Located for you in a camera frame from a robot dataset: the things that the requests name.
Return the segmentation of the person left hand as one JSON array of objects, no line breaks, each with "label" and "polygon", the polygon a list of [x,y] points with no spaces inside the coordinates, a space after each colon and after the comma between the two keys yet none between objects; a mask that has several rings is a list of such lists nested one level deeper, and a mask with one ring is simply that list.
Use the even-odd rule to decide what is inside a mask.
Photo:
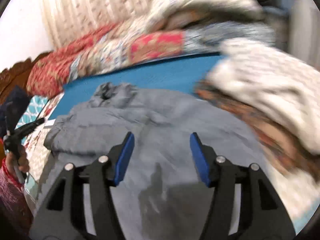
[{"label": "person left hand", "polygon": [[5,159],[5,164],[8,169],[8,172],[15,179],[18,179],[15,167],[17,167],[17,169],[22,173],[29,172],[29,160],[27,159],[27,154],[24,146],[19,146],[18,150],[20,155],[19,159],[16,159],[16,156],[12,152],[8,152]]}]

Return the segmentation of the red knitted sleeve forearm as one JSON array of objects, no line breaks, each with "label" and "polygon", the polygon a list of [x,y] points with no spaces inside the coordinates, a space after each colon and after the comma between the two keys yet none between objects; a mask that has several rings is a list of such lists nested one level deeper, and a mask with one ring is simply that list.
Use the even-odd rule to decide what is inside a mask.
[{"label": "red knitted sleeve forearm", "polygon": [[1,166],[1,207],[13,226],[24,235],[28,235],[33,215],[25,200],[23,185],[9,172],[2,160]]}]

